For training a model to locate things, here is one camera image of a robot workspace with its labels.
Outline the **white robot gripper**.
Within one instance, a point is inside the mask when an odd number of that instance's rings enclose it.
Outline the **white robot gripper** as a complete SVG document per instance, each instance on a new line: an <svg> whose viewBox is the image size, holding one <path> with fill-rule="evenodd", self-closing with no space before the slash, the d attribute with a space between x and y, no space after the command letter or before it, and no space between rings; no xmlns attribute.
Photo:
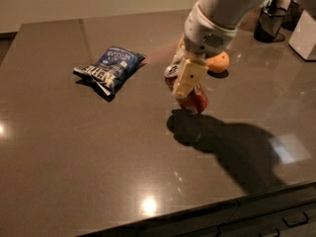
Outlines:
<svg viewBox="0 0 316 237"><path fill-rule="evenodd" d="M238 26L238 9L227 5L211 8L207 3L196 2L184 25L184 37L180 39L172 64L180 63L180 74L172 94L184 99L205 76L205 63L183 59L185 50L196 54L217 55L235 38Z"/></svg>

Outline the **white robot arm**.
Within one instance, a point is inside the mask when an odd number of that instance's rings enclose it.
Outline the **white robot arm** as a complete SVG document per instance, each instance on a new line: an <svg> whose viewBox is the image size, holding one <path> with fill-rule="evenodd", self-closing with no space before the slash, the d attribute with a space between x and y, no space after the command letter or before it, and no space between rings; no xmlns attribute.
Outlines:
<svg viewBox="0 0 316 237"><path fill-rule="evenodd" d="M174 56L180 62L173 95L185 98L204 77L206 60L225 50L245 16L265 0L198 0L190 11Z"/></svg>

